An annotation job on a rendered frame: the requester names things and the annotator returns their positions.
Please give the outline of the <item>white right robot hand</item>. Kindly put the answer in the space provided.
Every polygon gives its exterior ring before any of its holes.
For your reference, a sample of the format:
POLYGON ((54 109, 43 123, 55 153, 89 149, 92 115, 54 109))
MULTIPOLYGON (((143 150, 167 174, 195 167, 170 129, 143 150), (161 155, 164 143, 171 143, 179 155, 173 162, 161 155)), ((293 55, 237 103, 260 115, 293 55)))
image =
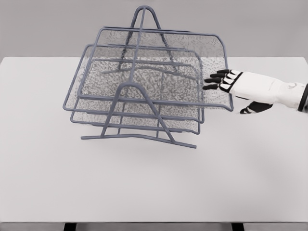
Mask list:
POLYGON ((240 114, 260 113, 270 109, 275 103, 286 104, 285 83, 282 81, 251 72, 231 69, 218 70, 204 80, 203 90, 221 90, 237 98, 252 102, 240 111, 240 114))

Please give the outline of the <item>small grey mesh folder tray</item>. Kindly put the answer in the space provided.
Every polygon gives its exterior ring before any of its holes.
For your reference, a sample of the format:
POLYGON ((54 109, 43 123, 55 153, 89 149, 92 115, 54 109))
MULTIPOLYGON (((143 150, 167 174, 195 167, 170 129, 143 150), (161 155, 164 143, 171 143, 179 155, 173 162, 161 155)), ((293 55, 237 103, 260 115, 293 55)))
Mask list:
POLYGON ((198 133, 201 66, 191 51, 89 45, 66 108, 77 123, 198 133))

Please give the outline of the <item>large grey mesh folder tray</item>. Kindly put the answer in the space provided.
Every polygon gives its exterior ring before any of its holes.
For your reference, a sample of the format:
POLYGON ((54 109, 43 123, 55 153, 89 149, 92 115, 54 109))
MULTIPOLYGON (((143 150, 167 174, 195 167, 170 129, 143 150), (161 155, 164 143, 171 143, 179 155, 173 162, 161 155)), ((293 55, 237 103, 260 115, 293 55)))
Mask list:
MULTIPOLYGON (((103 27, 99 30, 95 42, 89 45, 133 46, 136 50, 141 47, 159 47, 161 49, 191 51, 200 60, 202 65, 202 80, 200 85, 204 100, 201 104, 202 108, 233 110, 233 102, 229 94, 214 93, 213 91, 206 92, 202 89, 204 79, 207 78, 211 72, 228 66, 225 46, 221 39, 215 34, 200 34, 188 31, 162 29, 103 27)), ((63 108, 68 111, 71 110, 66 108, 66 103, 72 90, 75 75, 63 104, 63 108)))

